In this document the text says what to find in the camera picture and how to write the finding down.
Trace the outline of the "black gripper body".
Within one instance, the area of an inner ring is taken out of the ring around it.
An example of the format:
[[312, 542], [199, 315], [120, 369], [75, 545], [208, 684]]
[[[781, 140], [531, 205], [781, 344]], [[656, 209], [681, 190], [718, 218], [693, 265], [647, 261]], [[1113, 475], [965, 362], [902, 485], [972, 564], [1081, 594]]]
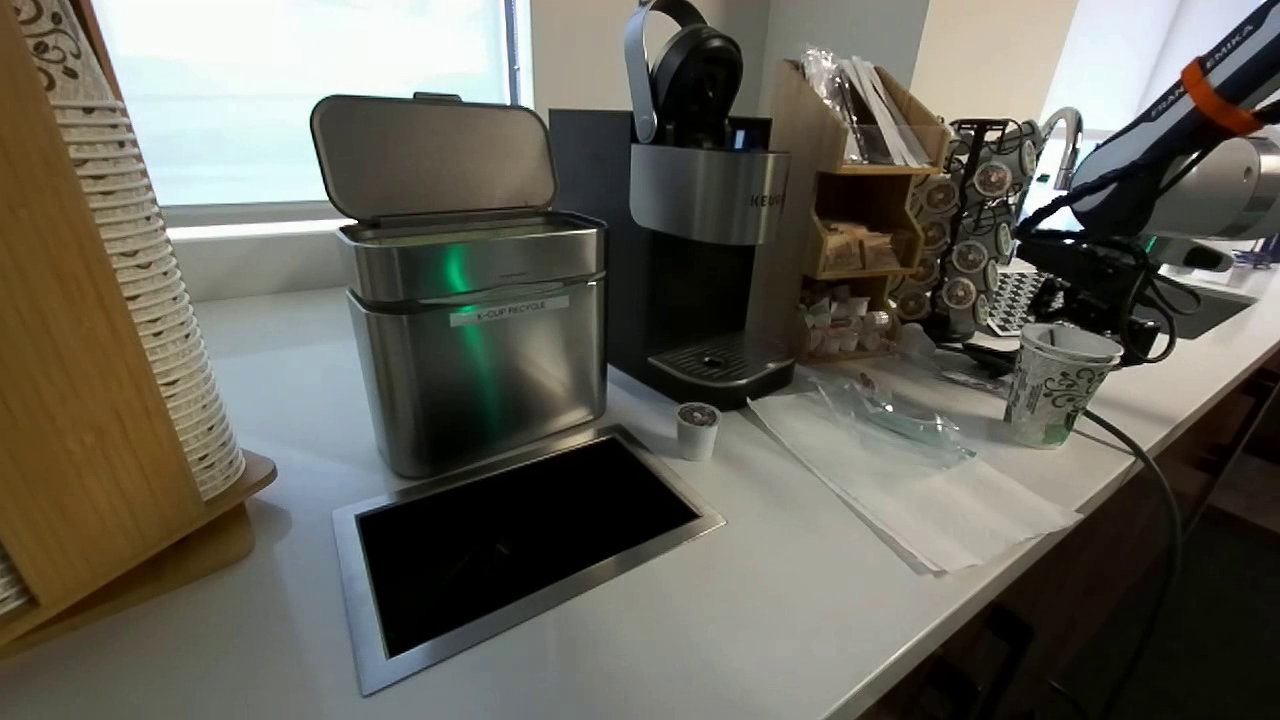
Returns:
[[1176, 319], [1156, 291], [1156, 265], [1125, 244], [1081, 233], [1041, 233], [1016, 249], [1036, 269], [1031, 319], [1069, 319], [1118, 344], [1118, 364], [1161, 364]]

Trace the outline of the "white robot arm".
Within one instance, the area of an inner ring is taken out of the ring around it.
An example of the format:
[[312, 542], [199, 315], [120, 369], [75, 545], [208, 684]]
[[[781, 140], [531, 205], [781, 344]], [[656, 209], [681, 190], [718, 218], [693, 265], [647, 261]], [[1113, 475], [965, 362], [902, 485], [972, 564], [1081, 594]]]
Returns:
[[1280, 233], [1276, 89], [1280, 0], [1257, 0], [1016, 225], [1016, 257], [1041, 274], [1026, 315], [1098, 332], [1125, 364], [1152, 362], [1197, 306], [1173, 301], [1164, 269], [1226, 274], [1216, 242]]

